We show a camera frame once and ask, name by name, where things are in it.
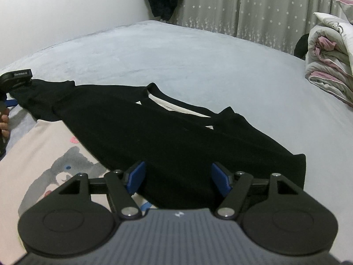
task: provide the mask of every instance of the human hand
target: human hand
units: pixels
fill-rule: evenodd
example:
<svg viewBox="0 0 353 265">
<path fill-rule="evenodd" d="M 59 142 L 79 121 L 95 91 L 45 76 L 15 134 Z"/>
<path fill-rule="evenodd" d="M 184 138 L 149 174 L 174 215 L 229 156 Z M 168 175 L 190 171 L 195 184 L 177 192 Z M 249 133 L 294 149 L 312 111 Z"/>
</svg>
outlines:
<svg viewBox="0 0 353 265">
<path fill-rule="evenodd" d="M 7 108 L 4 111 L 4 114 L 1 116 L 0 119 L 0 130 L 1 130 L 1 134 L 5 139 L 8 139 L 10 137 L 10 131 L 8 129 L 8 122 L 9 122 L 9 118 L 8 115 L 10 113 L 10 110 Z"/>
</svg>

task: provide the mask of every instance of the metal pivot screw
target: metal pivot screw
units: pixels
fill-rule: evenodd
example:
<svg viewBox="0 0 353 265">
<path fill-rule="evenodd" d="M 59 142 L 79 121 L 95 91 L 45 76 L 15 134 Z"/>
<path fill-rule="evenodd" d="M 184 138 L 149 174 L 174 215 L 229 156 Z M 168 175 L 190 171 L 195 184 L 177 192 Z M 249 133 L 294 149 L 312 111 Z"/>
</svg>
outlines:
<svg viewBox="0 0 353 265">
<path fill-rule="evenodd" d="M 230 217 L 235 214 L 235 211 L 234 211 L 234 209 L 229 208 L 229 207 L 222 207 L 217 210 L 217 213 L 219 216 L 222 216 L 222 217 Z"/>
<path fill-rule="evenodd" d="M 136 207 L 124 207 L 121 213 L 125 216 L 134 216 L 138 213 L 138 209 Z"/>
</svg>

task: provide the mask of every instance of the gray curtain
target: gray curtain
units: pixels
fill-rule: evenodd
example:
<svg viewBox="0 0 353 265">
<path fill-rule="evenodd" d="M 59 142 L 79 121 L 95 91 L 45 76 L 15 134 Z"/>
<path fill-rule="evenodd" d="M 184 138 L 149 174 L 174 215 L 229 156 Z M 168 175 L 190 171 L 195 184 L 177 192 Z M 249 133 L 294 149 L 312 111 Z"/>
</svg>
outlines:
<svg viewBox="0 0 353 265">
<path fill-rule="evenodd" d="M 240 0 L 179 0 L 169 21 L 184 27 L 235 35 Z"/>
<path fill-rule="evenodd" d="M 293 54 L 316 24 L 313 12 L 338 15 L 336 0 L 181 0 L 171 22 L 229 34 Z"/>
</svg>

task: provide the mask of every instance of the blue gripper pad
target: blue gripper pad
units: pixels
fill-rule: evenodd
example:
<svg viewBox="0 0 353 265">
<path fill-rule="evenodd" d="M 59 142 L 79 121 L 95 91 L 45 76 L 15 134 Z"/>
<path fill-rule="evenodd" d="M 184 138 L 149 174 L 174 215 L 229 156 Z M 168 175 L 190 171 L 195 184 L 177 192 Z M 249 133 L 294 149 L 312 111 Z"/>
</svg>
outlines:
<svg viewBox="0 0 353 265">
<path fill-rule="evenodd" d="M 229 184 L 228 176 L 214 163 L 211 165 L 211 177 L 219 192 L 223 197 L 226 197 L 232 187 Z"/>
<path fill-rule="evenodd" d="M 16 100 L 7 100 L 7 101 L 5 101 L 5 104 L 8 108 L 10 108 L 10 107 L 17 106 L 18 102 Z"/>
<path fill-rule="evenodd" d="M 133 195 L 146 176 L 146 163 L 141 162 L 128 176 L 128 182 L 126 183 L 126 190 L 130 195 Z"/>
</svg>

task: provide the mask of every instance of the folded comforter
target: folded comforter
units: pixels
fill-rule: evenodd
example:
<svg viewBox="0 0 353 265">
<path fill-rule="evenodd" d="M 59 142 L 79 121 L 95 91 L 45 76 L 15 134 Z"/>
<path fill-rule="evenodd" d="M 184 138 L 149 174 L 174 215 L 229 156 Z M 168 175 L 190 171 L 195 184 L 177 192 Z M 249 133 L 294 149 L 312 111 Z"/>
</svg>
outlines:
<svg viewBox="0 0 353 265">
<path fill-rule="evenodd" d="M 309 34 L 306 55 L 306 78 L 322 90 L 353 107 L 352 46 L 343 36 L 352 31 L 348 22 L 323 13 L 315 13 L 321 23 Z"/>
</svg>

